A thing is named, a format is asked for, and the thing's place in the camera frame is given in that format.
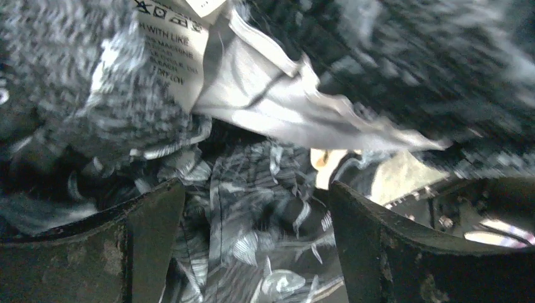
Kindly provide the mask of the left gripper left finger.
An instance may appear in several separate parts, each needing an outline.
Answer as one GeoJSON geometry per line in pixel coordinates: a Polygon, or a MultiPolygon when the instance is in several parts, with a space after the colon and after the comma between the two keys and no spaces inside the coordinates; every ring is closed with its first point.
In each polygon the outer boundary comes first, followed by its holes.
{"type": "Polygon", "coordinates": [[[1,241],[2,302],[159,302],[185,200],[177,179],[78,222],[1,241]]]}

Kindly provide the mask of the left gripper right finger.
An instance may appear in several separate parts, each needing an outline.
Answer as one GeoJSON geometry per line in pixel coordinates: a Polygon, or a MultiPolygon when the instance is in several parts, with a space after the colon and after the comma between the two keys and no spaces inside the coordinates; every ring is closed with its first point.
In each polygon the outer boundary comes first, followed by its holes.
{"type": "Polygon", "coordinates": [[[329,189],[350,302],[533,302],[534,249],[467,241],[340,182],[329,189]]]}

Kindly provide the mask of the dark leaf print shorts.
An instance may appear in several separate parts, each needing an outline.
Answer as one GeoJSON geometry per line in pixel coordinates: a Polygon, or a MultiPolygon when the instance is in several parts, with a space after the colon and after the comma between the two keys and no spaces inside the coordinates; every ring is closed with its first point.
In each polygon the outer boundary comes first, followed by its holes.
{"type": "Polygon", "coordinates": [[[329,204],[534,178],[533,1],[2,1],[1,241],[177,179],[159,302],[350,302],[329,204]]]}

